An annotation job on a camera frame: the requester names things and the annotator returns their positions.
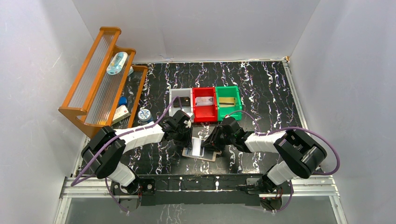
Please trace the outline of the beige leather card holder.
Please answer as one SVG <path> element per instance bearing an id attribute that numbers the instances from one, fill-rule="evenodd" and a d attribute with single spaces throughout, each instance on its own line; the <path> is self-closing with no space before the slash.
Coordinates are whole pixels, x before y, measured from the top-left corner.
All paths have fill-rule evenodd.
<path id="1" fill-rule="evenodd" d="M 192 137 L 191 144 L 184 148 L 182 156 L 203 161 L 215 162 L 221 152 L 214 151 L 210 148 L 203 147 L 204 139 Z"/>

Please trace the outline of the red plastic bin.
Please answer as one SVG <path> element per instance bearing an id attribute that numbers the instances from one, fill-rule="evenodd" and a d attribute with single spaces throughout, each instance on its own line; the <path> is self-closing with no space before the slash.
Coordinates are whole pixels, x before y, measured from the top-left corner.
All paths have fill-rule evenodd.
<path id="1" fill-rule="evenodd" d="M 214 97 L 214 104 L 211 106 L 195 106 L 196 97 Z M 192 88 L 192 102 L 195 123 L 217 122 L 218 114 L 216 107 L 215 88 L 214 87 L 199 87 Z"/>

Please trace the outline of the green plastic bin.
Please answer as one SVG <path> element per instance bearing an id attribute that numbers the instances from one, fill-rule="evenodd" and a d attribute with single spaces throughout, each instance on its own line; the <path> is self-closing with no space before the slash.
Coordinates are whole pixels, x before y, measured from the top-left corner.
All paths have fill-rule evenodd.
<path id="1" fill-rule="evenodd" d="M 220 122 L 226 115 L 230 115 L 236 120 L 241 120 L 242 110 L 239 88 L 237 86 L 217 86 L 215 87 L 216 107 L 218 121 Z"/>

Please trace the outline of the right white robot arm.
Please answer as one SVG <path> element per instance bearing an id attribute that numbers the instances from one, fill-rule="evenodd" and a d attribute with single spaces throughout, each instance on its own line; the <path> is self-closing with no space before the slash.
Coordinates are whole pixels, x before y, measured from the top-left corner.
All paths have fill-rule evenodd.
<path id="1" fill-rule="evenodd" d="M 247 193 L 276 193 L 282 184 L 295 177 L 308 179 L 327 157 L 325 149 L 305 131 L 297 127 L 273 134 L 245 131 L 233 117 L 227 117 L 215 126 L 201 143 L 205 150 L 222 151 L 232 145 L 245 153 L 278 153 L 282 161 L 272 166 L 254 183 L 238 186 Z"/>

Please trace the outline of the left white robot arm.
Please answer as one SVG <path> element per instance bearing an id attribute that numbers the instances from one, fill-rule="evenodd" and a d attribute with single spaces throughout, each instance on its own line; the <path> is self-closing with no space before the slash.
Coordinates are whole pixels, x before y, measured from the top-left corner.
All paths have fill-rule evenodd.
<path id="1" fill-rule="evenodd" d="M 108 178 L 117 182 L 128 194 L 139 190 L 139 177 L 121 163 L 123 154 L 129 150 L 162 141 L 172 141 L 187 147 L 192 139 L 192 112 L 178 110 L 173 116 L 164 116 L 146 125 L 128 129 L 102 127 L 82 150 L 81 156 L 87 167 L 98 179 Z"/>

